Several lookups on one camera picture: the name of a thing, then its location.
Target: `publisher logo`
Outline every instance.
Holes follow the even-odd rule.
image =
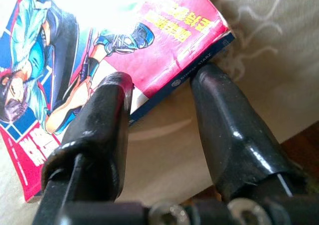
[[[177,79],[177,80],[175,80],[175,81],[171,84],[171,86],[172,86],[172,87],[176,87],[176,86],[179,86],[180,83],[181,83],[181,80],[180,80],[180,79]]]

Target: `black hair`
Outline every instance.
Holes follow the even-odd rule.
[[[13,76],[14,74],[7,74],[0,79],[0,121],[5,123],[12,123],[18,120],[25,113],[28,107],[27,103],[25,102],[27,92],[26,89],[24,89],[23,100],[21,103],[11,99],[7,104],[5,104]],[[8,82],[3,85],[2,82],[5,78],[8,78]]]

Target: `blue border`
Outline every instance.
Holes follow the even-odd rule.
[[[216,43],[207,48],[193,63],[191,63],[185,70],[175,76],[169,83],[167,83],[159,92],[156,93],[145,104],[138,108],[133,114],[131,114],[130,125],[133,125],[142,116],[147,114],[155,105],[160,103],[165,97],[167,97],[173,90],[179,87],[185,82],[192,74],[194,74],[198,68],[206,61],[210,60],[219,51],[226,47],[230,42],[235,39],[232,33],[229,33]]]

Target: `manga cover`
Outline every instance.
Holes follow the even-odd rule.
[[[209,0],[74,1],[17,0],[0,38],[0,131],[26,201],[104,77],[132,77],[132,124],[234,38]]]

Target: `anime character illustration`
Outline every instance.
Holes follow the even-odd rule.
[[[105,29],[83,64],[75,65],[79,41],[75,16],[58,8],[53,0],[22,0],[10,38],[11,72],[0,78],[0,120],[13,123],[29,107],[47,133],[61,133],[89,99],[91,79],[99,63],[113,53],[147,48],[153,40],[154,34],[143,23],[138,23],[131,34]],[[38,80],[49,60],[52,83],[47,102]],[[82,66],[82,70],[71,83],[74,66]]]

